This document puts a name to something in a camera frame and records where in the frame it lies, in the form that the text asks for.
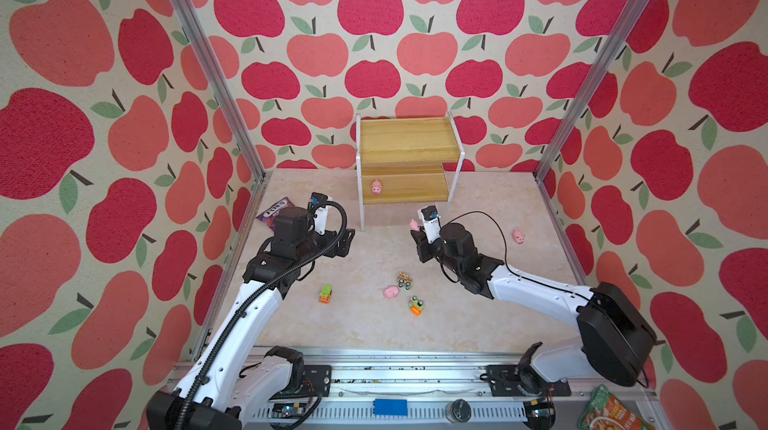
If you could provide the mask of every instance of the purple snack bag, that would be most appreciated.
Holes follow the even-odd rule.
[[[275,217],[280,214],[282,209],[284,208],[291,208],[293,206],[293,203],[288,199],[287,196],[284,196],[282,200],[277,202],[276,204],[272,205],[270,208],[264,210],[264,212],[260,215],[258,215],[256,218],[264,222],[269,228],[272,229],[272,231],[275,231]]]

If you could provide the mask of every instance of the green snack bag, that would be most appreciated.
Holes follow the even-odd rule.
[[[578,427],[581,430],[654,430],[653,425],[633,414],[605,385],[592,392]]]

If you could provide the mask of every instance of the wooden shelf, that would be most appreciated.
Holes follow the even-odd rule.
[[[360,161],[367,164],[456,162],[460,151],[447,118],[360,122]]]
[[[398,202],[447,202],[446,175],[439,173],[363,175],[362,202],[368,204],[394,204]],[[371,192],[374,180],[382,183],[380,195]]]

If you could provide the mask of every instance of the wooden step shelf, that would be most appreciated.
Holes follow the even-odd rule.
[[[449,202],[445,163],[464,160],[464,149],[450,114],[446,118],[361,120],[357,116],[357,177],[361,226],[367,204]],[[382,192],[371,184],[378,180]]]

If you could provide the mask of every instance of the snack bag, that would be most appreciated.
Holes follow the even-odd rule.
[[[275,217],[280,214],[283,208],[291,208],[293,203],[284,196],[282,200],[272,205],[270,208],[264,210],[264,212],[258,215],[256,218],[264,222],[272,231],[275,231]]]
[[[592,392],[578,427],[581,430],[654,430],[652,425],[625,407],[605,385]]]

